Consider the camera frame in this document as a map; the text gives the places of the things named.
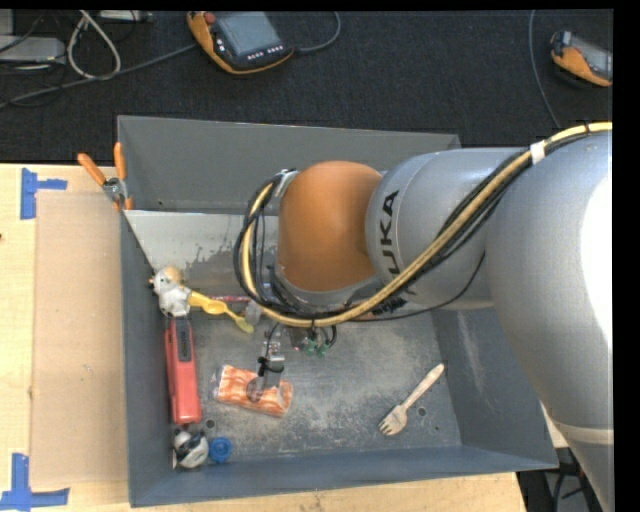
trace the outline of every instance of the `gray bin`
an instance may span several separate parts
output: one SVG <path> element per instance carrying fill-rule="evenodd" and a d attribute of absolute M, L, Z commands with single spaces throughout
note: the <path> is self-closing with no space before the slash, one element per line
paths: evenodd
<path fill-rule="evenodd" d="M 417 154 L 459 147 L 459 140 L 135 116 L 118 119 L 118 140 L 136 207 L 121 220 L 132 506 L 557 467 L 538 398 L 492 309 L 341 324 L 337 344 L 323 359 L 283 346 L 283 378 L 294 388 L 283 418 L 220 404 L 210 395 L 219 366 L 255 369 L 271 324 L 261 320 L 247 335 L 228 318 L 192 310 L 203 423 L 215 422 L 203 428 L 210 440 L 227 437 L 233 451 L 226 463 L 174 469 L 165 322 L 148 284 L 154 267 L 173 257 L 189 287 L 237 293 L 231 271 L 236 233 L 224 242 L 212 233 L 244 212 L 265 179 L 334 159 L 384 171 Z M 204 228 L 189 229 L 195 223 Z M 208 250 L 188 261 L 185 247 Z M 441 361 L 445 375 L 409 410 L 406 429 L 381 435 L 379 421 Z"/>

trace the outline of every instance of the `table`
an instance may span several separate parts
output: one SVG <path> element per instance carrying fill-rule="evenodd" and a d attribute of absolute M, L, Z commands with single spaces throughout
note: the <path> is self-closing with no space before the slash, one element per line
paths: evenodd
<path fill-rule="evenodd" d="M 37 192 L 37 198 L 45 200 L 48 194 L 87 194 L 102 192 L 80 166 L 56 166 L 35 164 L 0 164 L 0 261 L 5 270 L 8 293 L 3 295 L 0 321 L 4 326 L 0 337 L 2 357 L 0 358 L 0 457 L 4 457 L 5 471 L 0 471 L 0 491 L 11 487 L 9 460 L 12 453 L 22 453 L 33 457 L 32 432 L 32 366 L 33 366 L 33 325 L 34 268 L 36 265 L 35 219 L 21 220 L 20 193 L 21 170 L 28 166 L 39 179 L 49 177 L 68 181 L 65 191 Z M 107 176 L 114 176 L 115 170 L 104 167 Z M 86 244 L 91 251 L 91 244 Z M 554 443 L 562 440 L 554 434 Z M 93 442 L 85 437 L 84 442 Z M 89 451 L 91 445 L 76 446 L 75 450 Z M 70 448 L 60 446 L 61 453 Z M 64 472 L 64 460 L 60 470 Z M 32 479 L 33 492 L 55 490 L 42 486 Z M 129 510 L 126 479 L 69 481 L 68 504 L 60 510 L 121 511 Z M 290 495 L 265 496 L 260 498 L 233 499 L 211 503 L 152 507 L 153 510 L 207 510 L 211 512 L 234 510 L 243 511 L 343 511 L 368 510 L 370 512 L 395 510 L 430 511 L 524 511 L 525 505 L 520 493 L 516 475 L 513 473 L 446 478 L 411 483 L 386 484 L 362 488 L 332 491 L 305 492 Z"/>

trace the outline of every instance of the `yellow plastic utensil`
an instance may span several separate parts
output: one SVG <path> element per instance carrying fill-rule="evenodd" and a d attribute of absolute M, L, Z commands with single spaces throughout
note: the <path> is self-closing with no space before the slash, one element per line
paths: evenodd
<path fill-rule="evenodd" d="M 253 325 L 249 324 L 245 318 L 231 311 L 224 301 L 212 299 L 206 295 L 192 291 L 191 295 L 189 295 L 189 305 L 202 308 L 202 311 L 210 315 L 227 314 L 233 318 L 236 325 L 244 332 L 249 334 L 253 332 Z"/>

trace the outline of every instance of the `cable tie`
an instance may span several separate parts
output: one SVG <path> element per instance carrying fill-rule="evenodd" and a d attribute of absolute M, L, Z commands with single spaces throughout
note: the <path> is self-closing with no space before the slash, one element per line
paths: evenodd
<path fill-rule="evenodd" d="M 529 151 L 531 152 L 531 163 L 533 165 L 537 164 L 540 160 L 542 160 L 545 156 L 547 156 L 544 152 L 544 141 L 536 142 L 535 144 L 531 144 L 529 146 Z"/>

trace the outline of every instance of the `bin floor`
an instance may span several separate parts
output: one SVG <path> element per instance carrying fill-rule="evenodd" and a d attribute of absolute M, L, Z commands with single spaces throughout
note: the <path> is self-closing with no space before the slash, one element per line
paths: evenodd
<path fill-rule="evenodd" d="M 217 402 L 211 384 L 216 370 L 228 364 L 256 371 L 272 325 L 262 319 L 249 335 L 229 317 L 192 312 L 202 426 L 210 440 L 224 436 L 232 442 L 235 460 L 461 444 L 446 372 L 409 409 L 400 434 L 384 436 L 377 428 L 441 362 L 428 313 L 340 324 L 336 344 L 325 357 L 298 352 L 283 339 L 282 379 L 292 384 L 293 399 L 282 418 Z"/>

